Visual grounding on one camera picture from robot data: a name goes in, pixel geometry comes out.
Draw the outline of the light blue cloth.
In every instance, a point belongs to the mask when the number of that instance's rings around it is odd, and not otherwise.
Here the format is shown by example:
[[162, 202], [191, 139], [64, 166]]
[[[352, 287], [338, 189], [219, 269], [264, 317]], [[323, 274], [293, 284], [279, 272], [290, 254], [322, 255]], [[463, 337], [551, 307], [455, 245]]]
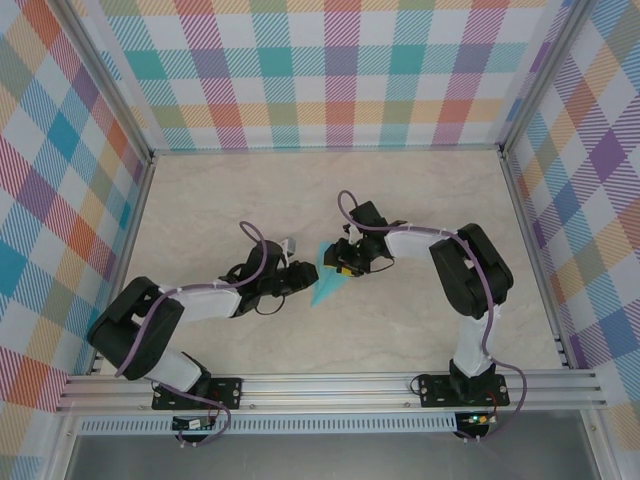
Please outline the light blue cloth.
[[324, 265], [324, 255], [331, 246], [330, 242], [321, 242], [316, 255], [316, 270], [318, 281], [313, 285], [311, 306], [317, 307], [327, 300], [330, 295], [342, 288], [349, 278], [336, 271], [335, 267]]

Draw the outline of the grey metal panel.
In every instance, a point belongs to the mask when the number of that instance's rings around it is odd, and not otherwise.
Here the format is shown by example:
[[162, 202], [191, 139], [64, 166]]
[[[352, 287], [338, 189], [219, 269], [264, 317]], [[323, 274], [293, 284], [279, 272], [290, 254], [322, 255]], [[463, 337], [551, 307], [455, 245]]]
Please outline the grey metal panel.
[[591, 460], [540, 445], [489, 448], [420, 434], [83, 436], [65, 480], [600, 480]]

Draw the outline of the thin aluminium rail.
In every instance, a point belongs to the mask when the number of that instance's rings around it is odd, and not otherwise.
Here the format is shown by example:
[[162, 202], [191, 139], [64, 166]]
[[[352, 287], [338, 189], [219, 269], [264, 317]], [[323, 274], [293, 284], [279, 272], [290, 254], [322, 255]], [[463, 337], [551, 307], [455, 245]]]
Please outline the thin aluminium rail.
[[235, 149], [156, 149], [155, 158], [196, 155], [249, 155], [249, 154], [298, 154], [298, 153], [351, 153], [351, 152], [414, 152], [414, 151], [491, 151], [499, 152], [496, 144], [459, 144], [424, 146], [342, 146], [342, 147], [283, 147], [283, 148], [235, 148]]

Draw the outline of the wide aluminium mounting rail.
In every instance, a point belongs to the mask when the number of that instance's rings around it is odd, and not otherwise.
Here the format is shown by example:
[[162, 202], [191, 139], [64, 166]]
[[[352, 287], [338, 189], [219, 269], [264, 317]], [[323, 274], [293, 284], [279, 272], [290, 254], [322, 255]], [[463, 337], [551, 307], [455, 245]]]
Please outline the wide aluminium mounting rail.
[[[420, 409], [414, 372], [361, 374], [243, 374], [240, 413], [382, 413]], [[530, 411], [591, 410], [607, 406], [596, 374], [589, 370], [533, 370], [527, 388], [504, 374], [508, 411], [522, 394]], [[155, 392], [149, 381], [106, 375], [73, 376], [57, 406], [62, 414], [150, 413]]]

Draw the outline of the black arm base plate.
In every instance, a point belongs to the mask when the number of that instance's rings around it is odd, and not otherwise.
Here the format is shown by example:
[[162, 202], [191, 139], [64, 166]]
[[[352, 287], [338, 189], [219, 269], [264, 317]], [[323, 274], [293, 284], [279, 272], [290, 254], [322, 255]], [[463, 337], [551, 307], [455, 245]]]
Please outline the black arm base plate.
[[207, 410], [211, 401], [229, 410], [239, 408], [243, 380], [238, 377], [211, 377], [198, 380], [187, 392], [175, 393], [162, 385], [153, 387], [151, 408], [164, 411]]
[[510, 405], [505, 378], [499, 374], [473, 378], [423, 374], [418, 377], [418, 388], [422, 408]]

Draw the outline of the aluminium side rail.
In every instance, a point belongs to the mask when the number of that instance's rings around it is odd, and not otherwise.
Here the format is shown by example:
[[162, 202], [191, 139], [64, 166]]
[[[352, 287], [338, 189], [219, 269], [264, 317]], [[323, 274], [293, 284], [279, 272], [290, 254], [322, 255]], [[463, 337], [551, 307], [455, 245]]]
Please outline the aluminium side rail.
[[124, 288], [135, 242], [138, 236], [142, 217], [156, 171], [156, 163], [157, 158], [152, 156], [151, 159], [147, 161], [143, 169], [144, 175], [142, 177], [139, 194], [135, 203], [135, 207], [132, 210], [132, 214], [130, 216], [127, 235], [124, 240], [121, 256], [116, 264], [116, 269], [114, 272], [115, 276], [112, 287], [109, 291], [109, 296], [107, 297], [106, 306], [109, 306]]
[[551, 286], [545, 276], [542, 256], [538, 248], [533, 227], [527, 216], [524, 198], [519, 191], [507, 155], [502, 150], [498, 150], [497, 155], [561, 364], [565, 369], [575, 369], [576, 365], [572, 347], [566, 342], [566, 332], [561, 322], [558, 306], [552, 295]]

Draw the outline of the aluminium frame post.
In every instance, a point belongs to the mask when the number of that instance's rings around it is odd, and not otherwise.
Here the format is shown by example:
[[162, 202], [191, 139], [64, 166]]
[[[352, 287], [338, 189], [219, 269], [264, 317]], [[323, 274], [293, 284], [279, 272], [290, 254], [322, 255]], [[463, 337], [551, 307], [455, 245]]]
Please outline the aluminium frame post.
[[134, 150], [147, 164], [151, 164], [153, 162], [153, 150], [134, 119], [124, 97], [121, 95], [99, 50], [95, 47], [80, 17], [75, 12], [71, 1], [46, 0], [46, 3], [84, 62], [85, 68], [94, 80], [99, 92], [111, 107], [115, 118], [121, 124]]
[[524, 134], [597, 2], [549, 0], [525, 50], [523, 71], [507, 96], [504, 121], [496, 137], [502, 157], [509, 155]]

